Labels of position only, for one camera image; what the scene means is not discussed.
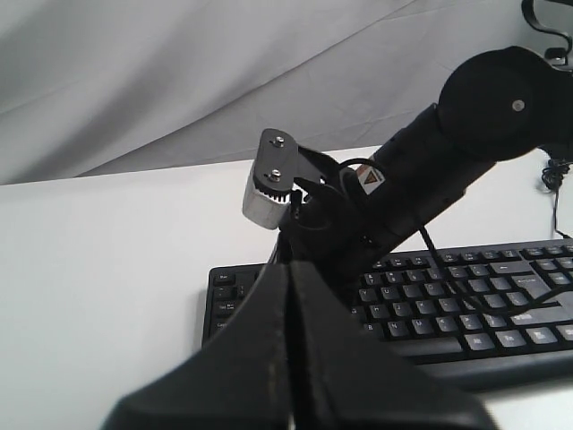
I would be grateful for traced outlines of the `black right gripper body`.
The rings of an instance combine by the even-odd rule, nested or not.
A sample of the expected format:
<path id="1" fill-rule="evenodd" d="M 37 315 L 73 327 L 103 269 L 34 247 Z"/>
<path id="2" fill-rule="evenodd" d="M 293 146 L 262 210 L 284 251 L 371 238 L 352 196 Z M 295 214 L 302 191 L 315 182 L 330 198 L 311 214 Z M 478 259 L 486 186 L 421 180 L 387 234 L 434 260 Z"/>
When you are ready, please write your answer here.
<path id="1" fill-rule="evenodd" d="M 299 150 L 295 177 L 308 197 L 279 226 L 296 259 L 311 261 L 332 282 L 366 272 L 419 228 L 461 199 L 493 167 L 441 132 L 429 106 L 384 143 L 370 160 L 378 181 L 315 150 Z"/>

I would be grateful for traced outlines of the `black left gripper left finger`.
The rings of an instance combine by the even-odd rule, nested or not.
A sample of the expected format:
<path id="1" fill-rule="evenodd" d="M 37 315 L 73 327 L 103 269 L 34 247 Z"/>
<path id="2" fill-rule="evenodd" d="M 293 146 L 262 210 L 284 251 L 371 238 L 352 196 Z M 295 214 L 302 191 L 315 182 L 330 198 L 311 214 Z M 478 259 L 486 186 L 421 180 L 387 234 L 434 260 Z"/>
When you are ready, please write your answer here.
<path id="1" fill-rule="evenodd" d="M 288 429 L 289 275 L 268 265 L 225 328 L 196 354 L 120 399 L 106 429 Z"/>

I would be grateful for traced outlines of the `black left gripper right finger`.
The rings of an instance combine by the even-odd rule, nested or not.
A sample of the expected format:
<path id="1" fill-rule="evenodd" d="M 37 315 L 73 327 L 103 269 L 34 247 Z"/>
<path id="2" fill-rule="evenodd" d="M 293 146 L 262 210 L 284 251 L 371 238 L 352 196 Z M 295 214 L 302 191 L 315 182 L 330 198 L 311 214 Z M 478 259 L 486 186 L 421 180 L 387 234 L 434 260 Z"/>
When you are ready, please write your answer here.
<path id="1" fill-rule="evenodd" d="M 298 429 L 494 429 L 476 397 L 360 328 L 309 262 L 290 264 L 290 365 Z"/>

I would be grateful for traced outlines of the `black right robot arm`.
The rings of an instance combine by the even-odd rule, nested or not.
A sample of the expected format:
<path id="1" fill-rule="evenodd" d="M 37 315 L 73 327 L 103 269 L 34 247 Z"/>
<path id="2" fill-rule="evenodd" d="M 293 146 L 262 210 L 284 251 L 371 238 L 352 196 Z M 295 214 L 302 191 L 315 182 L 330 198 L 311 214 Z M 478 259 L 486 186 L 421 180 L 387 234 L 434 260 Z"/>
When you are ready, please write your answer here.
<path id="1" fill-rule="evenodd" d="M 297 261 L 349 280 L 460 200 L 500 161 L 572 141 L 572 74 L 524 47 L 466 60 L 439 99 L 363 161 L 300 148 L 315 175 L 280 226 Z"/>

